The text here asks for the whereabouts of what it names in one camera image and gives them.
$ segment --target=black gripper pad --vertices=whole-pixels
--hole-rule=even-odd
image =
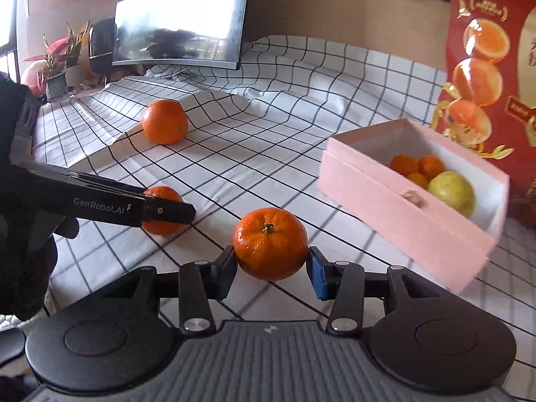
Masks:
[[[186,341],[171,364],[138,387],[102,397],[42,389],[26,402],[507,402],[498,388],[434,396],[371,365],[361,344],[317,322],[226,322],[215,336]]]

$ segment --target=window frame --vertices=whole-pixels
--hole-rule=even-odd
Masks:
[[[11,14],[11,29],[9,32],[9,42],[0,47],[0,58],[13,53],[15,56],[15,74],[17,77],[17,83],[20,82],[19,72],[19,55],[17,53],[17,0],[13,2],[13,12]]]

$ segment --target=window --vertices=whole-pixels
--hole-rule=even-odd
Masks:
[[[19,81],[16,13],[17,0],[0,0],[0,71]]]

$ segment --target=checkered tablecloth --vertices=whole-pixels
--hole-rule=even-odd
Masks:
[[[261,207],[294,213],[311,245],[329,260],[352,260],[367,271],[408,266],[432,279],[368,225],[316,188],[328,138],[338,132],[408,117],[428,125],[446,75],[395,56],[349,45],[272,36],[245,47],[238,71],[156,66],[102,92],[43,107],[36,129],[38,161],[141,186],[168,185],[197,209],[192,225],[173,237],[139,228],[81,221],[74,240],[57,238],[51,285],[61,307],[140,265],[176,271],[214,260],[231,244],[237,221]],[[155,146],[139,124],[159,98],[179,101],[190,120],[187,137]],[[508,220],[491,261],[462,297],[505,322],[518,343],[505,387],[536,399],[536,236]],[[325,322],[331,303],[319,301],[305,268],[277,283],[239,270],[222,302],[223,319]],[[365,324],[383,315],[382,301],[365,300]],[[178,322],[176,299],[161,317]]]

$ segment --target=mandarin orange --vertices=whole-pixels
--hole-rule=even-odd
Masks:
[[[179,142],[188,132],[186,113],[182,106],[172,99],[159,99],[149,104],[141,125],[146,138],[162,145]]]
[[[307,231],[296,216],[280,208],[261,208],[242,218],[232,237],[242,269],[263,281],[279,281],[304,265]]]
[[[419,162],[417,162],[413,157],[405,154],[394,156],[389,167],[393,171],[404,175],[404,177],[407,177],[411,173],[419,172]]]
[[[435,155],[426,155],[419,160],[419,173],[430,181],[445,172],[445,164]]]
[[[406,177],[409,181],[414,182],[417,186],[421,186],[423,189],[428,187],[428,180],[423,174],[413,172]]]
[[[153,188],[147,189],[143,193],[157,198],[171,199],[173,201],[183,202],[182,197],[168,186],[155,186]],[[158,234],[159,236],[168,236],[169,234],[173,234],[175,231],[177,231],[181,227],[181,224],[166,221],[147,221],[144,222],[141,227],[147,232],[150,232],[151,234]]]

